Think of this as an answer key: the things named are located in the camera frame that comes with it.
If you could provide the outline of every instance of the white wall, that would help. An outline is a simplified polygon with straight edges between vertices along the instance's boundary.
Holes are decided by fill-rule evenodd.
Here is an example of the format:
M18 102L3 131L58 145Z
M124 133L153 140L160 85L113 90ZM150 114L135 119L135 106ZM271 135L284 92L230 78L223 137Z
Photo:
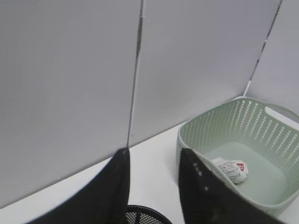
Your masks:
M147 0L130 144L243 93L279 0Z
M299 1L282 3L248 96L299 114Z
M127 145L139 0L0 0L0 206Z

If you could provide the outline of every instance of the black mesh wastebasket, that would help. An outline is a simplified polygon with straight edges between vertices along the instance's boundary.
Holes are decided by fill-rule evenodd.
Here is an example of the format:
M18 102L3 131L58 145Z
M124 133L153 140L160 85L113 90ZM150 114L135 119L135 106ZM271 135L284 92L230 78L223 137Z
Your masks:
M171 224L161 213L138 205L128 205L127 224Z

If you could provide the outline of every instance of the white table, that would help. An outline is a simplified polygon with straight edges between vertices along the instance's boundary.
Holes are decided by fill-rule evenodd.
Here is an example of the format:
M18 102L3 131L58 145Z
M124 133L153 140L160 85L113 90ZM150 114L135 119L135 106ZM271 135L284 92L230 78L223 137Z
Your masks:
M129 204L148 206L164 214L173 224L183 224L176 183L177 132L178 126L130 149ZM23 224L53 209L84 187L108 161L109 159L1 209L0 223ZM298 211L299 199L279 219L297 224Z

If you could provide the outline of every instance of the perforated basket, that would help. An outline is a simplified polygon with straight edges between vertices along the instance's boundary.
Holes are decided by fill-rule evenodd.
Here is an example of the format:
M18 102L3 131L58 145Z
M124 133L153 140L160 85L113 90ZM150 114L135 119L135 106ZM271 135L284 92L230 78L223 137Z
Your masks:
M171 224L161 213L140 205L128 205L126 224Z
M184 124L178 132L177 165L182 148L198 157L235 193L276 216L299 194L299 131L290 110L252 98L239 98ZM248 179L233 184L211 160L243 160Z

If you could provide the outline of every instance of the white surface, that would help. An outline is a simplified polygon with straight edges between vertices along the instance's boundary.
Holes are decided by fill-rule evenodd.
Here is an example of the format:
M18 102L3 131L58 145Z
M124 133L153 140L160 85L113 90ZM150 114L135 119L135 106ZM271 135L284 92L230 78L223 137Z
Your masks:
M127 144L139 0L0 0L0 206Z
M175 181L175 151L178 126L135 147L131 152L129 204L151 207L173 224L183 224L178 185ZM56 207L86 185L107 164L103 161L66 180L0 210L0 223L23 224ZM279 219L299 222L299 199Z
M279 0L146 0L130 144L243 94Z
M299 1L284 0L249 87L249 97L299 114Z

